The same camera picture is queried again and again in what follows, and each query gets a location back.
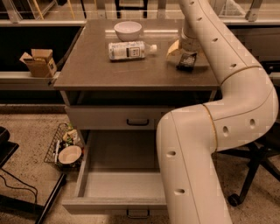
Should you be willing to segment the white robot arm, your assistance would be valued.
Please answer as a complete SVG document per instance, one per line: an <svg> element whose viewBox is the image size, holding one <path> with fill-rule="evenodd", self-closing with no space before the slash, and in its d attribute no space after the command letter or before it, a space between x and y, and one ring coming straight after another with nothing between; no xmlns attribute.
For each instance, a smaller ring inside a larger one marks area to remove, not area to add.
<svg viewBox="0 0 280 224"><path fill-rule="evenodd" d="M251 143L277 119L262 65L208 0L178 0L183 35L197 39L220 85L218 101L174 109L157 126L157 156L171 224L232 224L212 155Z"/></svg>

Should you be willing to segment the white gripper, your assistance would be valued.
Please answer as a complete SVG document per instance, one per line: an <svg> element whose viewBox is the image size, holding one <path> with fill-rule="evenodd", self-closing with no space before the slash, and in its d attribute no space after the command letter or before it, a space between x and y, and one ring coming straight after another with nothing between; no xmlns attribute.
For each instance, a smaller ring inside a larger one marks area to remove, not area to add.
<svg viewBox="0 0 280 224"><path fill-rule="evenodd" d="M178 62L186 51L195 53L199 50L200 42L197 39L194 28L185 19L182 26L181 38L171 44L166 54L166 60L168 62Z"/></svg>

